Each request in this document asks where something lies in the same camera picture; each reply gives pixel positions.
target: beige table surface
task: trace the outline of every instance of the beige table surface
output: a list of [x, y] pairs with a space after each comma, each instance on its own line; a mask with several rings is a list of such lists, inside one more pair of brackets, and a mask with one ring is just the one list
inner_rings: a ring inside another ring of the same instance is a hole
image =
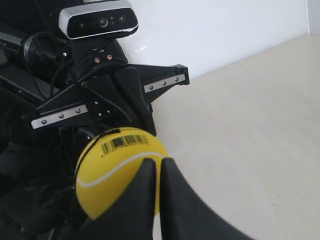
[[320, 239], [320, 36], [175, 87], [154, 117], [190, 185], [224, 219], [257, 240]]

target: yellow ball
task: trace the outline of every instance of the yellow ball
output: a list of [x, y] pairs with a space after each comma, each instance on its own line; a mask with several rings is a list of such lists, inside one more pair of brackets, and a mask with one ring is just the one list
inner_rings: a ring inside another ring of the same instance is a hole
[[155, 214], [159, 213], [161, 161], [168, 157], [150, 133], [122, 127], [93, 139], [82, 152], [76, 170], [76, 195], [92, 219], [104, 213], [133, 180], [145, 158], [156, 162]]

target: camera lens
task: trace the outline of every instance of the camera lens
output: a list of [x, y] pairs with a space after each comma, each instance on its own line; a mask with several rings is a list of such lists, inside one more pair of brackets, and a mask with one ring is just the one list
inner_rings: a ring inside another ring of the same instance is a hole
[[124, 16], [124, 15], [120, 16], [120, 17], [119, 17], [119, 22], [120, 22], [121, 24], [125, 24], [125, 23], [127, 22], [126, 16]]
[[106, 28], [109, 24], [109, 21], [105, 17], [102, 17], [99, 19], [98, 23], [99, 23], [100, 28]]

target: metal plate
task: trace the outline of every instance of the metal plate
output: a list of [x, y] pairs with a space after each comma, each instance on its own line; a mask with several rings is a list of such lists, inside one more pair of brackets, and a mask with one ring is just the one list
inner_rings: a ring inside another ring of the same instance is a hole
[[42, 118], [38, 118], [31, 122], [33, 129], [39, 129], [50, 124], [55, 124], [57, 122], [73, 118], [74, 116], [85, 114], [88, 112], [86, 105], [76, 106], [64, 111], [60, 111]]
[[181, 83], [186, 80], [186, 76], [184, 74], [171, 76], [160, 81], [155, 81], [153, 83], [144, 85], [145, 93], [149, 93], [158, 89], [162, 89], [174, 84]]

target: white wall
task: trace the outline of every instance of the white wall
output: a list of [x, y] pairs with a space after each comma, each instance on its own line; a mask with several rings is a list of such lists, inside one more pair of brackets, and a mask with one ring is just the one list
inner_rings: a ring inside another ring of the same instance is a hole
[[306, 0], [309, 33], [320, 34], [320, 1]]
[[139, 30], [120, 40], [129, 60], [184, 64], [192, 78], [307, 33], [305, 0], [130, 2]]

